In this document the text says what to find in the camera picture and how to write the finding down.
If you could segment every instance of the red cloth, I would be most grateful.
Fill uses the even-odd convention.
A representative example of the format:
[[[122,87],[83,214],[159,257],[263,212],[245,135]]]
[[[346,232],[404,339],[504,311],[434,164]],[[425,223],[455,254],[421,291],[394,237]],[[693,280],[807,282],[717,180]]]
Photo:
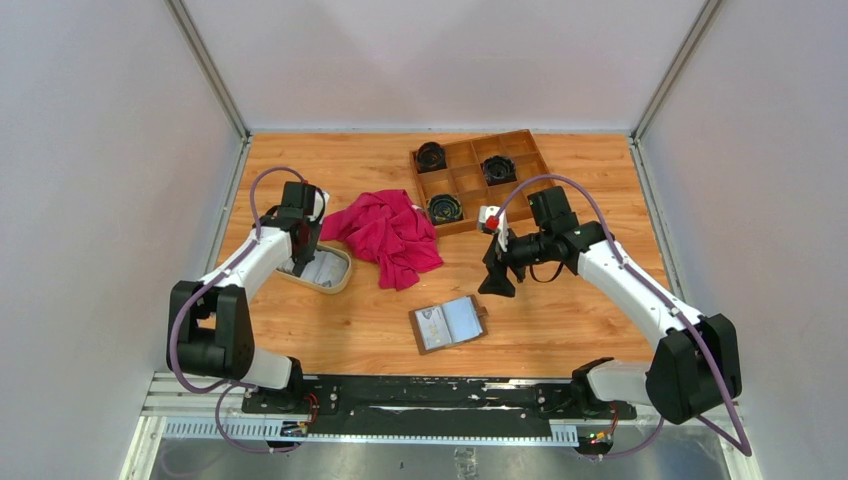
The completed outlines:
[[[340,240],[357,258],[380,265],[380,288],[411,287],[418,273],[444,263],[436,250],[436,229],[412,206],[406,190],[363,193],[324,219],[321,240]]]

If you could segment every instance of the gray wall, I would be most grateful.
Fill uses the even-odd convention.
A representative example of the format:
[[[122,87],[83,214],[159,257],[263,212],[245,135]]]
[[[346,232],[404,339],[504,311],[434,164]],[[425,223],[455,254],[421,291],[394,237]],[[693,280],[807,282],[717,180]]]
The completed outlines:
[[[187,0],[253,128],[635,126],[703,0]]]
[[[237,141],[164,3],[0,3],[0,477],[115,478]]]
[[[691,299],[738,328],[764,478],[844,478],[848,3],[725,3],[648,162]]]

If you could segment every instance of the gray floor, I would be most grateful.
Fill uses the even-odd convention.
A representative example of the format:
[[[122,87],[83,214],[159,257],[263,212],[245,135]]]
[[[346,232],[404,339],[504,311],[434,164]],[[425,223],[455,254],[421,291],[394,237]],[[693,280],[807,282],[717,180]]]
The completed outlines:
[[[619,449],[642,433],[619,427]],[[255,455],[220,440],[169,441],[160,462],[171,472],[196,471],[204,479],[729,479],[715,434],[704,428],[666,428],[651,447],[632,457],[594,464],[573,450],[551,447],[454,447],[441,445],[304,444],[288,454]],[[173,478],[160,465],[151,479]]]

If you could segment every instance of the wooden tray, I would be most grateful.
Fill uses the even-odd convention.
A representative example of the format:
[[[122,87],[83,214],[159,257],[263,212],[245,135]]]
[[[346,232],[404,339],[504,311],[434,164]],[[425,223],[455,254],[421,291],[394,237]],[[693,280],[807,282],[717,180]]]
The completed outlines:
[[[545,160],[539,153],[530,130],[519,130],[497,135],[474,138],[462,142],[443,144],[447,168],[434,172],[418,173],[415,155],[418,147],[409,152],[409,165],[415,178],[415,187],[421,206],[436,195],[449,193],[462,205],[462,220],[436,225],[439,236],[468,232],[477,229],[477,213],[483,205],[500,205],[524,180],[542,173],[550,173]],[[516,181],[486,185],[482,164],[494,155],[507,156],[515,162]],[[521,195],[510,202],[506,209],[509,222],[532,218],[527,195],[552,187],[551,180],[542,180],[525,188]]]

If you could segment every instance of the wood grain surface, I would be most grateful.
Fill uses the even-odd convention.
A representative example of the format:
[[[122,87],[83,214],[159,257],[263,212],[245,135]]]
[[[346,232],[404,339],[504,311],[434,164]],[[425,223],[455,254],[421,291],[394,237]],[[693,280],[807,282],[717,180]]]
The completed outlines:
[[[418,201],[409,151],[425,141],[453,142],[479,134],[258,134],[241,179],[219,261],[245,240],[252,219],[253,178],[277,165],[295,168],[331,195],[328,211],[342,210],[359,194],[402,188]],[[552,173],[584,185],[610,228],[648,273],[666,285],[636,171],[623,135],[536,135]],[[293,177],[275,173],[257,191],[260,212],[280,199]],[[573,189],[566,190],[581,222],[595,217]],[[535,231],[533,220],[512,225]],[[377,265],[355,260],[347,288],[326,295],[287,282],[276,273],[250,304],[256,344],[300,359],[308,373],[567,377],[602,356],[648,361],[651,351],[636,327],[595,287],[568,271],[555,282],[529,276],[515,298],[479,295],[489,311],[489,335],[458,347],[420,355],[408,312],[476,293],[486,276],[481,262],[490,237],[465,232],[439,239],[445,265],[403,291],[377,286]],[[338,242],[329,245],[346,248]],[[537,268],[547,277],[556,265]]]

